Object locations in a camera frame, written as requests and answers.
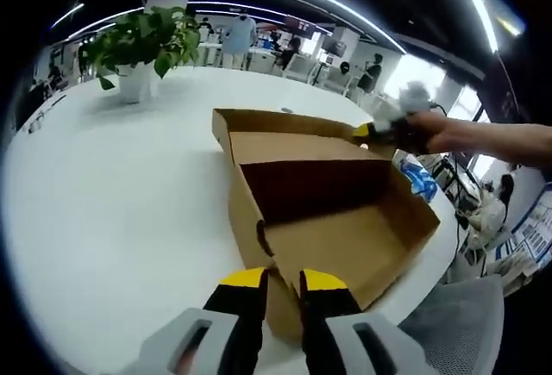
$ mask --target hand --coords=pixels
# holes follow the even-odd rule
[[[418,112],[407,117],[412,128],[430,136],[426,147],[429,153],[461,151],[461,138],[466,123],[447,118],[441,112]]]

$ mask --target cardboard box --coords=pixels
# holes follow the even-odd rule
[[[282,113],[215,109],[229,158],[229,217],[247,268],[271,269],[267,321],[300,340],[304,268],[343,280],[365,309],[398,278],[439,224],[393,166],[393,149],[358,147],[347,124]]]

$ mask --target poster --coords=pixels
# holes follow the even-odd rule
[[[495,259],[526,252],[539,266],[552,260],[552,183],[547,183],[516,227],[512,237],[495,249]]]

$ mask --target potted plant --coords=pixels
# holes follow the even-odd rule
[[[181,7],[152,7],[131,13],[84,47],[83,66],[94,65],[105,90],[115,86],[105,76],[119,75],[121,96],[137,103],[154,96],[159,79],[178,65],[198,58],[198,25]]]

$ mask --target white flower pot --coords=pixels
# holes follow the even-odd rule
[[[154,71],[154,63],[118,66],[119,88],[124,103],[150,102],[157,96],[160,78]]]

